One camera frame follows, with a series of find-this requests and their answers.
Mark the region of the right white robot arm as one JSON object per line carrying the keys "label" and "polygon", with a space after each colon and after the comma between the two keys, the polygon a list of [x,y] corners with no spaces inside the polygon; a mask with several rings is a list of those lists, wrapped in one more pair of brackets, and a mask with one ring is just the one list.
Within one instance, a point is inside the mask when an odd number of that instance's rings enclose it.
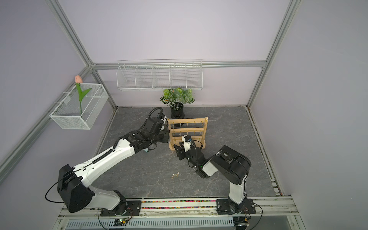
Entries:
{"label": "right white robot arm", "polygon": [[246,180],[252,166],[247,157],[226,145],[208,159],[204,157],[201,148],[193,144],[180,142],[179,145],[174,145],[174,149],[178,158],[188,160],[188,165],[196,168],[196,173],[201,178],[209,178],[220,172],[229,181],[228,198],[216,200],[218,214],[256,213],[253,200],[247,198],[245,191]]}

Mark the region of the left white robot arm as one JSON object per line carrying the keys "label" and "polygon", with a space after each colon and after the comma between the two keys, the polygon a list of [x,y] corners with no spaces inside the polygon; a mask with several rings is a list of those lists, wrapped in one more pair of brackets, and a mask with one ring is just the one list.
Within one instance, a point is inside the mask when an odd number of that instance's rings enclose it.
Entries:
{"label": "left white robot arm", "polygon": [[80,163],[75,167],[65,165],[60,168],[57,192],[70,213],[84,208],[100,208],[112,212],[116,216],[126,213],[128,204],[125,197],[117,190],[106,191],[93,187],[93,182],[103,173],[124,159],[144,150],[158,142],[169,141],[167,117],[159,114],[148,117],[143,126],[119,137],[113,146]]}

